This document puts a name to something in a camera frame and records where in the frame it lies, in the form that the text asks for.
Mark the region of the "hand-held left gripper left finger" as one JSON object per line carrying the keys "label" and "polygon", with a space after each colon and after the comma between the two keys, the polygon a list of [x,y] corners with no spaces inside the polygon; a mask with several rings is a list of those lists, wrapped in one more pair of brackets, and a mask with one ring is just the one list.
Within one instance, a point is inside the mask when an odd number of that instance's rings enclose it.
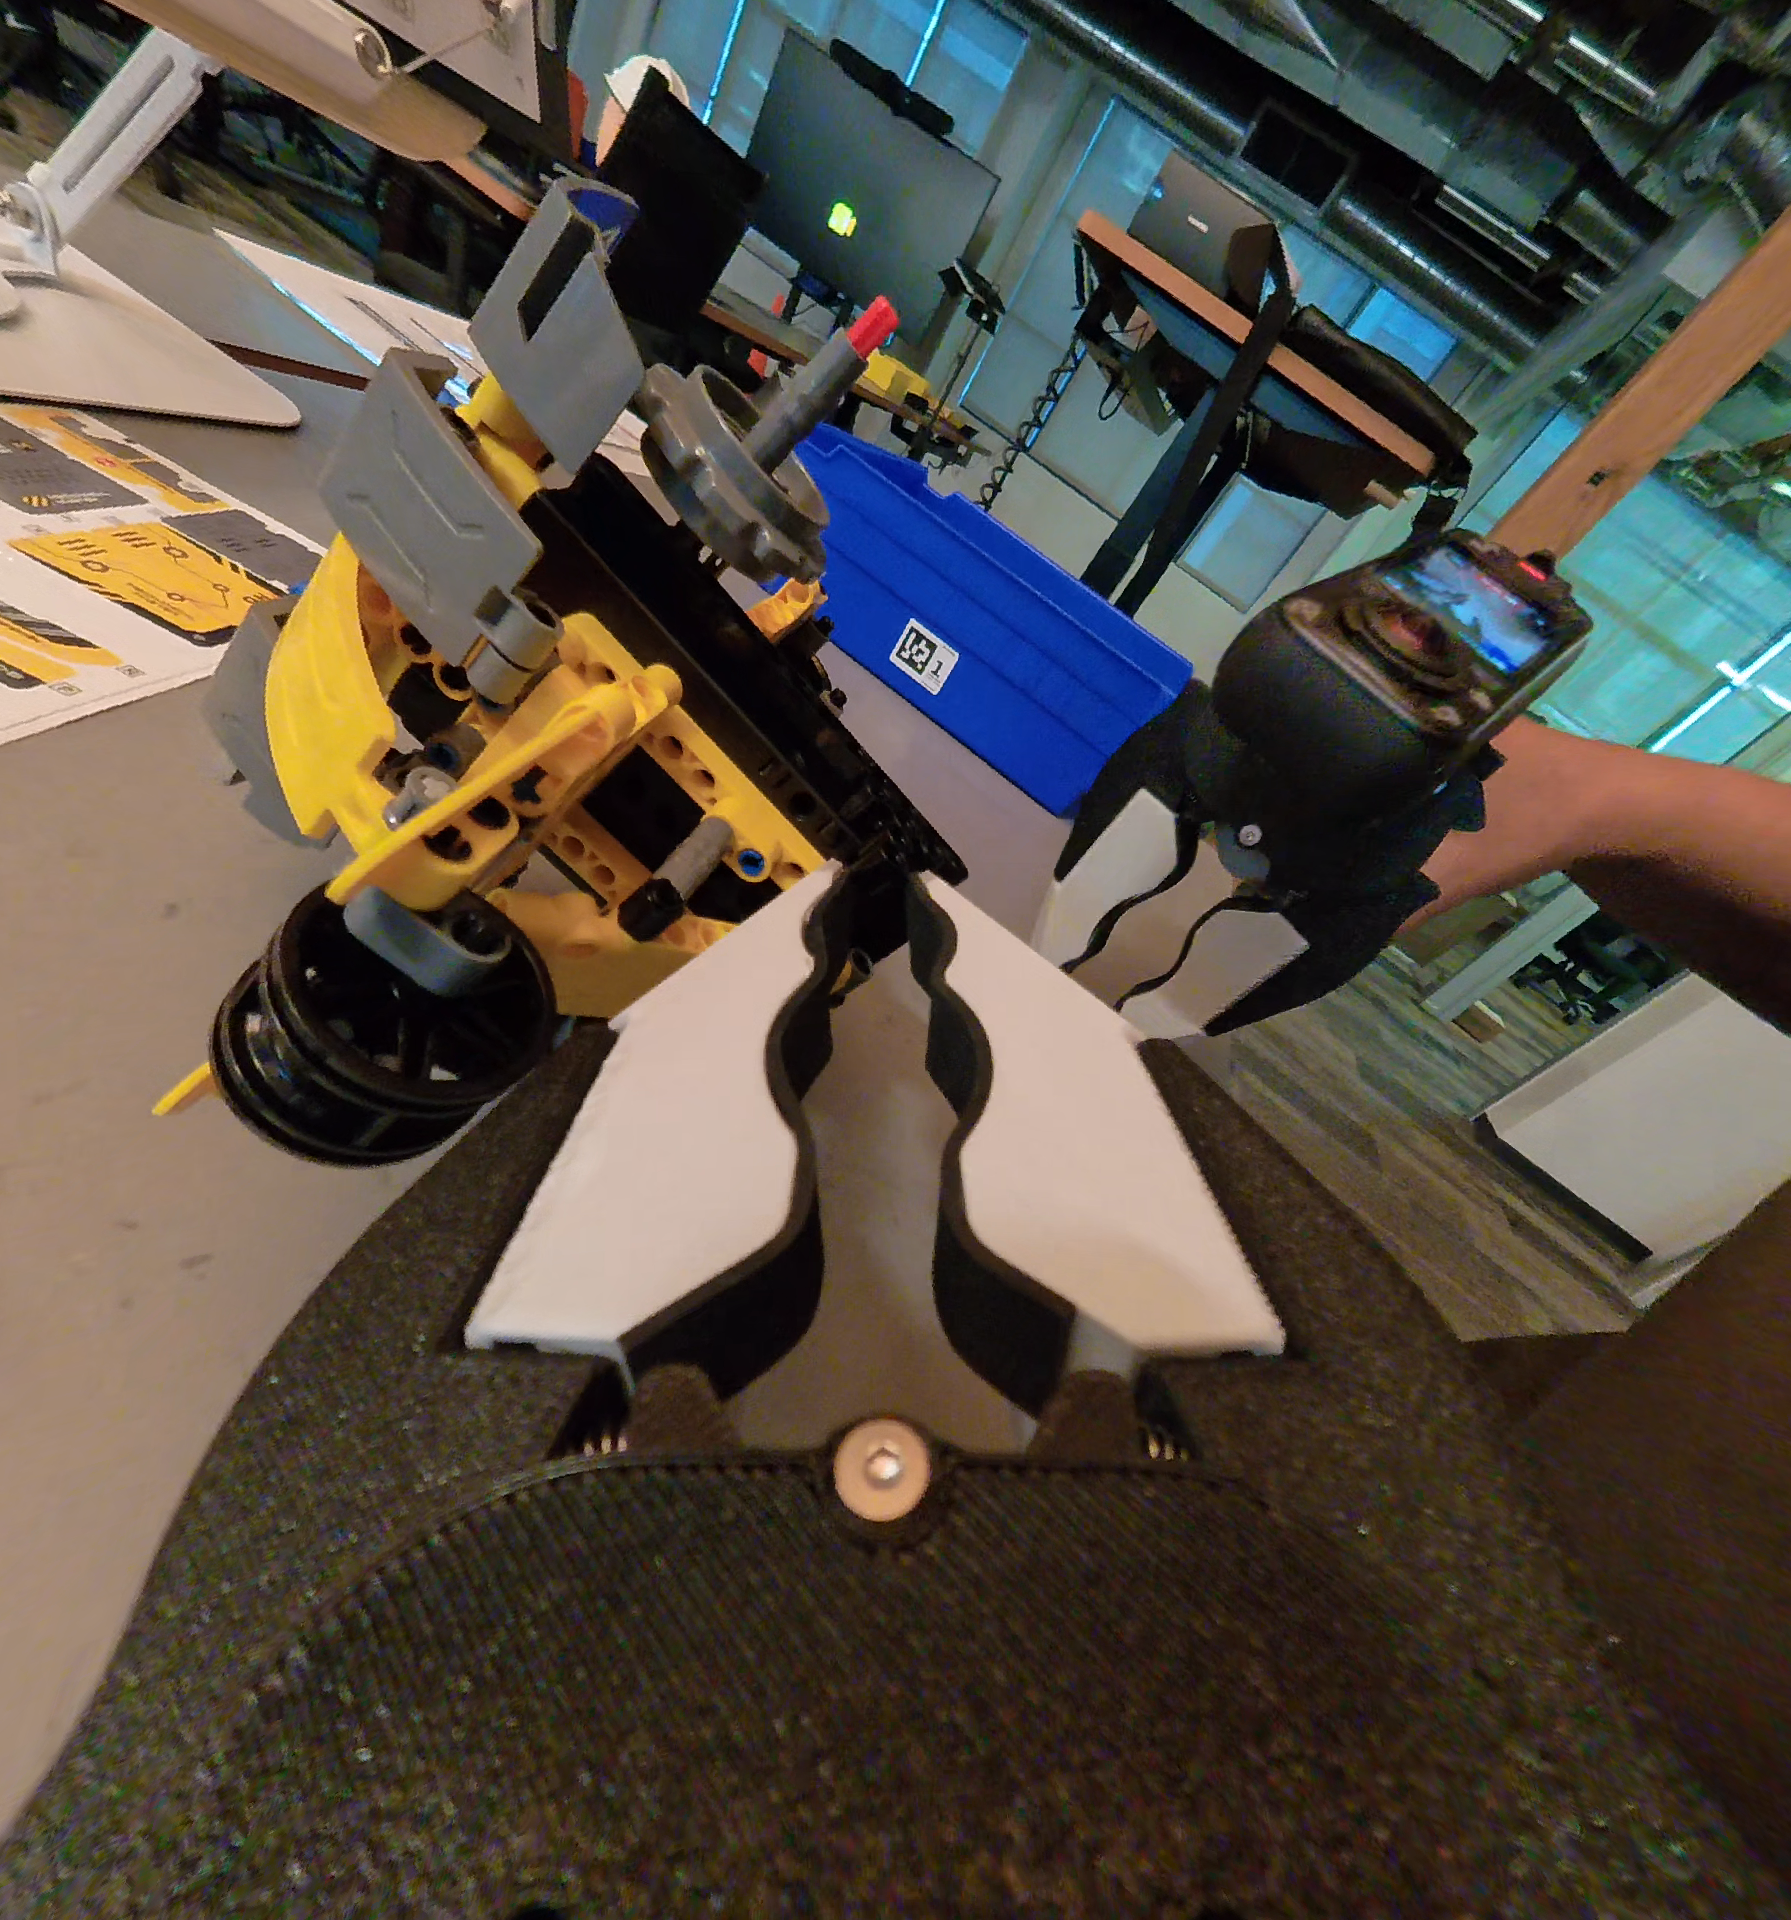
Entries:
{"label": "hand-held left gripper left finger", "polygon": [[746,1387],[806,1335],[824,1275],[806,1103],[851,950],[849,878],[828,863],[612,1019],[468,1347]]}

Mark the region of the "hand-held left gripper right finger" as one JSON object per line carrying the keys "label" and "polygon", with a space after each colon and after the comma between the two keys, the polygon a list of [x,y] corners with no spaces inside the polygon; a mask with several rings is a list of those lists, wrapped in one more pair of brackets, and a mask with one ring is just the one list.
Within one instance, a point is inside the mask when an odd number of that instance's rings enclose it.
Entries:
{"label": "hand-held left gripper right finger", "polygon": [[931,876],[907,884],[907,955],[953,1112],[931,1287],[955,1355],[1023,1414],[1075,1374],[1283,1355],[1137,1032]]}

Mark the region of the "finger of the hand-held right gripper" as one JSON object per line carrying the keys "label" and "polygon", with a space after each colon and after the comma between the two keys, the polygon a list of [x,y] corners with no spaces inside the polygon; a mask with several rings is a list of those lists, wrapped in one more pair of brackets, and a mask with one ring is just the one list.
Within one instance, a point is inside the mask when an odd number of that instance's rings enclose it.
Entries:
{"label": "finger of the hand-held right gripper", "polygon": [[1157,794],[1135,790],[1105,827],[1051,879],[1051,961],[1073,972],[1105,948],[1139,903],[1177,872],[1183,822]]}
{"label": "finger of the hand-held right gripper", "polygon": [[1217,1021],[1307,951],[1307,939],[1261,894],[1213,902],[1163,948],[1163,966],[1123,993],[1123,1019],[1147,1040],[1213,1033]]}

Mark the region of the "yellow building-brick toy vehicle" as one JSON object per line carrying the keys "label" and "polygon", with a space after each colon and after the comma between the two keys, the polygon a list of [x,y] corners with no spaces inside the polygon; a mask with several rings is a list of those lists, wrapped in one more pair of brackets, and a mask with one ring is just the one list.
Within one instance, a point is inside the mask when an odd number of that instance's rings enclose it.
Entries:
{"label": "yellow building-brick toy vehicle", "polygon": [[336,536],[210,691],[246,804],[346,861],[228,991],[222,1098],[336,1168],[416,1160],[806,876],[859,882],[841,966],[907,938],[951,843],[818,662],[828,504],[802,444],[897,328],[875,298],[750,397],[648,365],[552,190],[484,298],[484,374],[394,347],[324,479]]}

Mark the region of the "person's right forearm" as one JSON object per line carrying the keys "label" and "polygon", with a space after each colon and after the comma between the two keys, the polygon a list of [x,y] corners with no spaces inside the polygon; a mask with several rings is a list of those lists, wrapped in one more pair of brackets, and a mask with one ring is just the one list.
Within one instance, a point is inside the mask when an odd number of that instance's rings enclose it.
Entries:
{"label": "person's right forearm", "polygon": [[1405,929],[1559,872],[1791,1038],[1791,784],[1555,732],[1497,738],[1483,827],[1429,858],[1435,900]]}

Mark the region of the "blue plastic bin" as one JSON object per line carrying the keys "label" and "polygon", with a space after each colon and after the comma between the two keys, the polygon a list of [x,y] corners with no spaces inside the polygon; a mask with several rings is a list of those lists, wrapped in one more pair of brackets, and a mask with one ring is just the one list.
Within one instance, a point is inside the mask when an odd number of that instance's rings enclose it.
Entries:
{"label": "blue plastic bin", "polygon": [[834,426],[798,449],[830,523],[834,644],[1047,811],[1191,679],[1147,634],[967,495]]}

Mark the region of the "wooden-top standing desk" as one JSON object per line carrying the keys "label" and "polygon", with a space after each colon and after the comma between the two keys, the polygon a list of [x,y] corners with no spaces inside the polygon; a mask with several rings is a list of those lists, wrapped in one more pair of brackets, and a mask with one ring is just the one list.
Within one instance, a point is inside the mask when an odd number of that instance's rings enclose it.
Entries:
{"label": "wooden-top standing desk", "polygon": [[1161,372],[1185,424],[1081,573],[1137,612],[1231,482],[1339,517],[1419,492],[1411,534],[1453,523],[1471,482],[1473,428],[1405,364],[1299,299],[1281,230],[1219,192],[1215,284],[1205,285],[1097,209],[1077,220],[1095,274],[1075,341],[1105,369]]}

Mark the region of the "white desk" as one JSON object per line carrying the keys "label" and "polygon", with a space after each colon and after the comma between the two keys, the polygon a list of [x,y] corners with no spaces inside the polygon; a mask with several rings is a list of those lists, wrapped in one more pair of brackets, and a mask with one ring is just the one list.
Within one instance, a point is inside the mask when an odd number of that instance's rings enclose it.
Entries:
{"label": "white desk", "polygon": [[1791,1038],[1683,974],[1491,1101],[1477,1130],[1647,1257],[1791,1177]]}

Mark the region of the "wooden beam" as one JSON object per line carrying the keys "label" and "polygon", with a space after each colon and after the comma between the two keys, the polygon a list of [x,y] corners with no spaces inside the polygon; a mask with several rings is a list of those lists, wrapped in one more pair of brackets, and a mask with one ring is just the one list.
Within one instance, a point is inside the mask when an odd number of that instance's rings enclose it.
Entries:
{"label": "wooden beam", "polygon": [[1791,328],[1791,207],[1501,516],[1513,553],[1567,556]]}

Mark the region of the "black laptop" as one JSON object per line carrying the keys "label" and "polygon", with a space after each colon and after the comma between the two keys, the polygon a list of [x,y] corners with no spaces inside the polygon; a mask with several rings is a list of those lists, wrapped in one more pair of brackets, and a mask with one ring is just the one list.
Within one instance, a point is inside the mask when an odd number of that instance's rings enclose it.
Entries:
{"label": "black laptop", "polygon": [[1129,220],[1129,236],[1197,285],[1255,317],[1287,263],[1275,221],[1183,156],[1171,154]]}

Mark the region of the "person's brown pants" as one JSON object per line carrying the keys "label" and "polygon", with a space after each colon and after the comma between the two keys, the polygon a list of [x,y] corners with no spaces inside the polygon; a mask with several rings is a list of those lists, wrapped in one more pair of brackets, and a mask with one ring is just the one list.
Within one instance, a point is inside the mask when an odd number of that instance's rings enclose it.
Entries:
{"label": "person's brown pants", "polygon": [[1791,1179],[1627,1329],[1465,1353],[1619,1665],[1791,1893]]}

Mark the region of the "large dark monitor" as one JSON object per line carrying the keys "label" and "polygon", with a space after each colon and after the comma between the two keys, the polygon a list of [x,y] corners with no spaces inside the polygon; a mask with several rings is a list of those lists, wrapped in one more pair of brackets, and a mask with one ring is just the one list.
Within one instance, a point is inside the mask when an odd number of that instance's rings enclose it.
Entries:
{"label": "large dark monitor", "polygon": [[788,29],[748,146],[750,225],[855,308],[887,298],[917,347],[999,179]]}

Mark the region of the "yellow and grey sticker sheet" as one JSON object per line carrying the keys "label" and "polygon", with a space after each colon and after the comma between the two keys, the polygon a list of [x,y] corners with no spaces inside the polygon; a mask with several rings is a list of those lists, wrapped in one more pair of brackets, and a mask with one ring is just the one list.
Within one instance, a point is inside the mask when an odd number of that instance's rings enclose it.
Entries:
{"label": "yellow and grey sticker sheet", "polygon": [[106,421],[0,401],[0,746],[212,675],[322,556]]}

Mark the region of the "white monitor stand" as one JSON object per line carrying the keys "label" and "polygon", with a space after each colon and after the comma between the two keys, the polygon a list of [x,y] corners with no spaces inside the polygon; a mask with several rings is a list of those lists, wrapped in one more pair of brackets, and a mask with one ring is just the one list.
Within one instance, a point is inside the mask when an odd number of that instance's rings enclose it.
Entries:
{"label": "white monitor stand", "polygon": [[218,70],[150,29],[56,152],[0,186],[0,400],[300,424],[292,397],[70,243]]}

